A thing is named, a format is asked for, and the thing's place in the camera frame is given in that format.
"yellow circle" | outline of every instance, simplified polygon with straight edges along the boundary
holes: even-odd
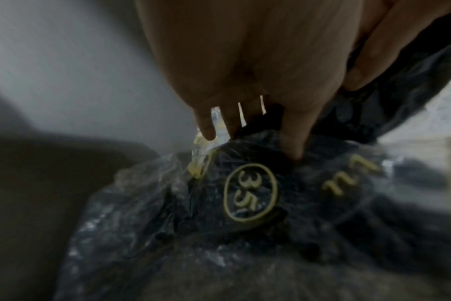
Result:
[[[230,212],[229,206],[227,205],[227,201],[228,201],[228,188],[229,188],[229,182],[230,179],[237,174],[238,172],[240,172],[241,170],[248,168],[248,167],[258,167],[263,169],[269,176],[270,178],[270,184],[272,185],[272,193],[270,195],[270,203],[267,206],[267,208],[265,208],[264,211],[260,212],[259,214],[252,216],[252,217],[248,217],[248,218],[243,218],[243,217],[235,217],[232,215],[232,213]],[[269,213],[273,207],[275,207],[275,204],[277,203],[277,196],[278,196],[278,188],[277,188],[277,179],[275,178],[274,174],[272,173],[272,171],[270,169],[268,169],[266,166],[262,165],[262,164],[258,164],[258,163],[250,163],[250,164],[245,164],[242,165],[241,167],[237,168],[236,170],[234,170],[226,179],[225,181],[225,187],[224,187],[224,210],[225,213],[233,220],[235,220],[236,222],[240,222],[240,223],[246,223],[246,222],[251,222],[251,221],[255,221],[258,220],[259,218],[264,217],[267,213]]]

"transparent plastic bag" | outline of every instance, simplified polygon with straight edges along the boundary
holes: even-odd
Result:
[[[94,195],[54,300],[451,300],[442,170],[322,136],[294,164],[273,130],[204,162],[196,179],[160,158]]]

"human hand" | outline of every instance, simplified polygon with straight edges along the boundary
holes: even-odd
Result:
[[[281,144],[292,159],[342,84],[362,0],[136,0],[153,53],[208,140],[219,106],[231,136],[284,107]]]
[[[369,38],[343,87],[354,91],[373,81],[422,30],[450,13],[451,0],[364,0],[358,38]]]

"white wall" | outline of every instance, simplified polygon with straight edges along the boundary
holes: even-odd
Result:
[[[94,0],[0,0],[0,102],[36,131],[159,153],[188,149],[195,133],[153,58]],[[1,133],[25,130],[3,112]]]

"skin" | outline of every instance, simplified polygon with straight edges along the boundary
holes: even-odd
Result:
[[[153,53],[208,140],[220,107],[231,136],[284,107],[282,149],[293,160],[325,104],[383,73],[451,0],[136,0]],[[345,77],[355,42],[367,38]]]

